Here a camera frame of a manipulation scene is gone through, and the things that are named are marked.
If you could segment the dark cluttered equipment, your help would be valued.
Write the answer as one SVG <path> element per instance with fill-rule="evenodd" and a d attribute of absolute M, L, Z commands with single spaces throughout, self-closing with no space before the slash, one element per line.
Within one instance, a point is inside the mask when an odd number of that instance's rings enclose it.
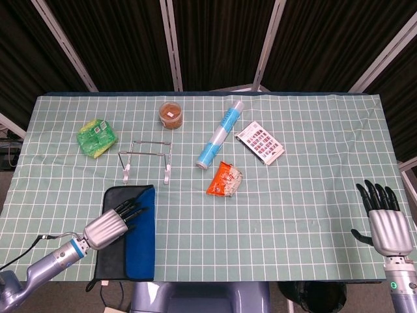
<path fill-rule="evenodd" d="M 0 126 L 0 171 L 14 171 L 22 150 L 23 139 Z"/>

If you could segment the orange and white snack packet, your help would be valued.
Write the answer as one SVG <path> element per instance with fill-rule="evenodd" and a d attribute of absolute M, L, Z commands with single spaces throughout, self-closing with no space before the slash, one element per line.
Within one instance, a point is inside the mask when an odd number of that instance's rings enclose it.
<path fill-rule="evenodd" d="M 219 197 L 231 197 L 238 190 L 242 180 L 243 174 L 238 168 L 221 161 L 216 175 L 206 190 L 206 194 Z"/>

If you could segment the white metal frame post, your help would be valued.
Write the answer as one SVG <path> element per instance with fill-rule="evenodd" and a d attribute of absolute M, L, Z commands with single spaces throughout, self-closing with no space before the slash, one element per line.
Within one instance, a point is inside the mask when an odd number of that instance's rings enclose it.
<path fill-rule="evenodd" d="M 20 138 L 24 139 L 26 135 L 26 131 L 19 127 L 16 123 L 11 121 L 8 117 L 0 113 L 0 124 L 2 124 L 7 129 L 13 131 L 16 135 L 18 135 Z"/>
<path fill-rule="evenodd" d="M 258 91 L 261 86 L 261 81 L 265 73 L 265 68 L 268 63 L 272 47 L 280 26 L 281 18 L 285 10 L 287 0 L 275 0 L 274 7 L 271 13 L 270 21 L 268 23 L 268 28 L 266 30 L 265 39 L 263 42 L 263 47 L 257 64 L 257 69 L 255 71 L 255 76 L 252 83 L 252 91 Z"/>
<path fill-rule="evenodd" d="M 98 88 L 45 0 L 30 0 L 89 92 Z"/>
<path fill-rule="evenodd" d="M 417 176 L 412 170 L 417 168 L 417 156 L 406 162 L 399 161 L 398 166 L 405 188 L 412 196 L 413 201 L 417 203 Z"/>
<path fill-rule="evenodd" d="M 410 17 L 393 39 L 349 89 L 349 93 L 363 93 L 388 67 L 388 65 L 417 36 L 417 11 Z"/>
<path fill-rule="evenodd" d="M 174 91 L 182 92 L 182 73 L 180 68 L 179 47 L 177 41 L 173 0 L 159 1 Z"/>

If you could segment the purple robot torso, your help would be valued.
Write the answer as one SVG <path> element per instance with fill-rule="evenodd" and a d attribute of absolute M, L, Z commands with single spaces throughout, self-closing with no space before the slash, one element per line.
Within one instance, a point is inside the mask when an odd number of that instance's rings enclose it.
<path fill-rule="evenodd" d="M 268 282 L 136 282 L 130 313 L 270 313 Z"/>

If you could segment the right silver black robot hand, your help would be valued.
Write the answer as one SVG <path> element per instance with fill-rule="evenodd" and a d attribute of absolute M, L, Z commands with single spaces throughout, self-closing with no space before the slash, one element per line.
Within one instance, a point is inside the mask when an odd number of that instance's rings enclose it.
<path fill-rule="evenodd" d="M 363 244 L 372 246 L 384 257 L 408 256 L 414 246 L 407 219 L 401 212 L 394 191 L 388 186 L 373 184 L 367 179 L 363 185 L 356 184 L 356 188 L 366 210 L 371 235 L 362 235 L 353 228 L 353 237 Z"/>

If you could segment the green snack packet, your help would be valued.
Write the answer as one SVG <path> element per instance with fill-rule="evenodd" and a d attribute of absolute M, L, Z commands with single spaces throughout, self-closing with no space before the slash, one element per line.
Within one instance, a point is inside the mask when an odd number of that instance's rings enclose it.
<path fill-rule="evenodd" d="M 118 137 L 107 121 L 93 119 L 78 131 L 76 139 L 85 155 L 98 158 L 117 142 Z"/>

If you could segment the white card with colour swatches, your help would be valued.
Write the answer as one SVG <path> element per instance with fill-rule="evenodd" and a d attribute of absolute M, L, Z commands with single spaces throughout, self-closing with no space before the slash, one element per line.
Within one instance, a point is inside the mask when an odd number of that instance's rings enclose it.
<path fill-rule="evenodd" d="M 257 121 L 251 122 L 240 132 L 237 132 L 235 138 L 267 166 L 285 152 L 283 145 Z"/>

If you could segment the blue and white roll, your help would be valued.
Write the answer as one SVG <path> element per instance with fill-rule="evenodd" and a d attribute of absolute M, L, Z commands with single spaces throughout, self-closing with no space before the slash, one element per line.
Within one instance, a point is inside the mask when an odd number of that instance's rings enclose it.
<path fill-rule="evenodd" d="M 197 167 L 207 170 L 208 167 L 212 164 L 212 161 L 218 154 L 226 137 L 240 118 L 243 109 L 243 101 L 238 100 L 227 110 L 222 121 L 214 131 L 214 134 L 199 155 L 196 161 Z"/>

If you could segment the clear jar with brown contents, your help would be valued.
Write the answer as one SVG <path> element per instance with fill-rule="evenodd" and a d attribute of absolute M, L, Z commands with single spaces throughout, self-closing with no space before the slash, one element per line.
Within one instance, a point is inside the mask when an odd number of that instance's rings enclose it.
<path fill-rule="evenodd" d="M 166 129 L 177 129 L 183 122 L 182 107 L 177 102 L 164 102 L 159 109 L 159 118 Z"/>

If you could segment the green grid tablecloth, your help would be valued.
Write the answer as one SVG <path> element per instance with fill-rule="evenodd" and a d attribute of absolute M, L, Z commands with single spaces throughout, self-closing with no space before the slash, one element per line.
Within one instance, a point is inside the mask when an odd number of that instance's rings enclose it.
<path fill-rule="evenodd" d="M 244 109 L 207 170 L 196 161 L 227 110 Z M 182 126 L 163 127 L 164 102 L 180 104 Z M 98 158 L 78 131 L 107 121 L 118 140 Z M 283 145 L 263 164 L 235 138 L 257 121 Z M 351 234 L 369 235 L 356 184 L 391 187 L 409 212 L 378 95 L 47 95 L 37 99 L 0 215 L 0 266 L 26 268 L 81 233 L 122 186 L 119 151 L 134 140 L 171 142 L 164 159 L 133 155 L 130 185 L 156 190 L 159 281 L 380 280 L 383 258 Z M 206 194 L 221 161 L 243 174 L 231 197 Z"/>

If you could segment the black and blue cloth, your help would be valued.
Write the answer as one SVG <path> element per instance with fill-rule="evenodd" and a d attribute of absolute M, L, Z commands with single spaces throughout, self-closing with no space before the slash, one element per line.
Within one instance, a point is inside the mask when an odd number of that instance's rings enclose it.
<path fill-rule="evenodd" d="M 114 186 L 104 193 L 102 212 L 135 198 L 141 214 L 128 221 L 125 235 L 97 252 L 93 279 L 85 291 L 101 280 L 151 282 L 155 265 L 155 189 L 153 185 Z"/>

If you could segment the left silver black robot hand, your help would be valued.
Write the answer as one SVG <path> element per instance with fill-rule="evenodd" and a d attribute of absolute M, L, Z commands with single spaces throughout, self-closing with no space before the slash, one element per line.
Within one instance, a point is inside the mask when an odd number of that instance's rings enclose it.
<path fill-rule="evenodd" d="M 149 209 L 136 198 L 127 199 L 90 222 L 83 231 L 83 238 L 91 249 L 102 250 L 134 229 L 133 220 Z"/>

